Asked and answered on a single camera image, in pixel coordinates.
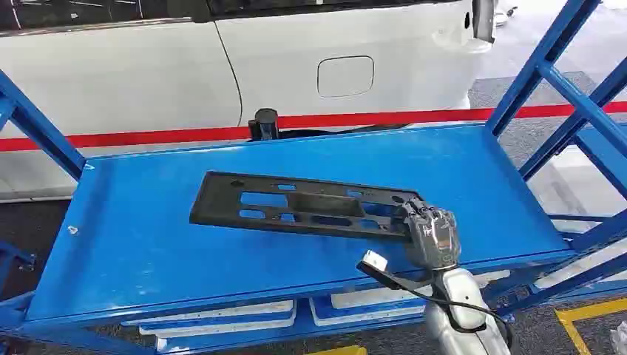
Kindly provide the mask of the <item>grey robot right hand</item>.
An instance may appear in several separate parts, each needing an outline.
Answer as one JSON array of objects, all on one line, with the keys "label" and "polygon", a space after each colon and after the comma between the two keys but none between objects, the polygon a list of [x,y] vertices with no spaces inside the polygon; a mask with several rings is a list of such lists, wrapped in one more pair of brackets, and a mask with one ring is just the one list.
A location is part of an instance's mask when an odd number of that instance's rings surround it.
[{"label": "grey robot right hand", "polygon": [[411,239],[407,246],[410,261],[429,270],[457,267],[461,248],[454,214],[417,197],[402,207]]}]

